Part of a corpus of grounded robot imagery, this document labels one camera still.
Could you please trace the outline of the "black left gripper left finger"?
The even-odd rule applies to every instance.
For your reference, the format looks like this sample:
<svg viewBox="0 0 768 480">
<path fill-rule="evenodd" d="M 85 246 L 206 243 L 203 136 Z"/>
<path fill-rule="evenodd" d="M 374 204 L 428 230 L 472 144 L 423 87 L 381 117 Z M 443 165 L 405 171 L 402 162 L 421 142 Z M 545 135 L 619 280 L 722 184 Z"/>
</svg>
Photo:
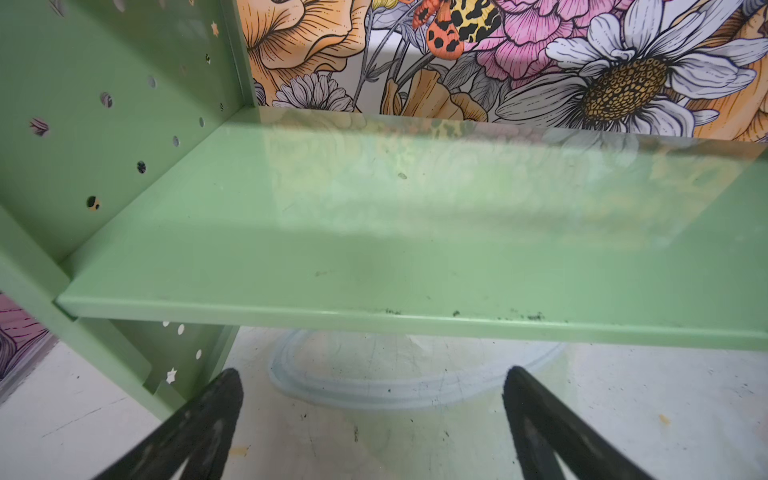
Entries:
<svg viewBox="0 0 768 480">
<path fill-rule="evenodd" d="M 99 479 L 220 479 L 240 415 L 239 372 L 228 368 Z"/>
</svg>

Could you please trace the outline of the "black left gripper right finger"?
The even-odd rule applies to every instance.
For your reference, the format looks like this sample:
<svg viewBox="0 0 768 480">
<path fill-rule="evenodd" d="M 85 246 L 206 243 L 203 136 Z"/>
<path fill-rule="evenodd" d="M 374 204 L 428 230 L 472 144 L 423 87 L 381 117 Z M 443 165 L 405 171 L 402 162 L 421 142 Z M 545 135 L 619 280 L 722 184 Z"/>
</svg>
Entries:
<svg viewBox="0 0 768 480">
<path fill-rule="evenodd" d="M 563 479 L 561 463 L 579 479 L 652 478 L 523 367 L 508 371 L 502 398 L 525 479 Z"/>
</svg>

